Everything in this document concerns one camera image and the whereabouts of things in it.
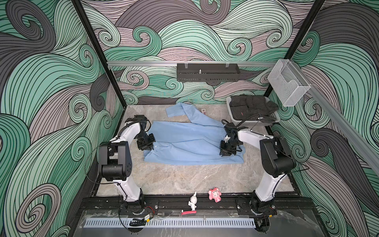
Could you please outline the light blue long sleeve shirt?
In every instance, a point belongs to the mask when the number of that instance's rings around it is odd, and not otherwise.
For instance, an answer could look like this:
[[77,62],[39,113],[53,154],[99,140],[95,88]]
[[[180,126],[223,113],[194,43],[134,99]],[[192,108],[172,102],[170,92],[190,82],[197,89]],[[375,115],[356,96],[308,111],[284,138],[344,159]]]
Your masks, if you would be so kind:
[[187,116],[189,122],[154,121],[150,132],[154,148],[144,152],[144,161],[176,166],[242,164],[245,149],[231,156],[220,155],[226,137],[224,125],[195,106],[179,103],[166,109],[168,117]]

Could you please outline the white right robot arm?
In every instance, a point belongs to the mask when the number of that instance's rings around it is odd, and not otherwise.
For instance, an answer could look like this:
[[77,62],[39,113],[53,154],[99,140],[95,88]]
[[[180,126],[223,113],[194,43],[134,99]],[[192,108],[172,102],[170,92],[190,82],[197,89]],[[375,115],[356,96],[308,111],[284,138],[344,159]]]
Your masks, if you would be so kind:
[[274,210],[275,192],[282,180],[296,168],[297,161],[292,158],[292,151],[283,136],[269,136],[247,130],[241,124],[235,125],[223,119],[226,137],[220,142],[222,157],[241,152],[243,144],[258,148],[264,169],[262,179],[252,194],[250,206],[255,213],[265,209]]

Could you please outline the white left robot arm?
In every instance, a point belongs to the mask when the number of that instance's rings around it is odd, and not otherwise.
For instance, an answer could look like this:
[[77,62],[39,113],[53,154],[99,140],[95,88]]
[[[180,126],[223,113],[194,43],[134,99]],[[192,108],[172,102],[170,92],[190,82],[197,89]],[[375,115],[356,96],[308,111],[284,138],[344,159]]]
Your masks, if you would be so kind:
[[152,133],[148,133],[147,125],[150,126],[151,122],[144,115],[128,118],[118,134],[98,148],[98,173],[122,193],[127,212],[138,212],[145,208],[143,191],[131,175],[133,164],[130,145],[136,140],[139,150],[154,149],[156,140]]

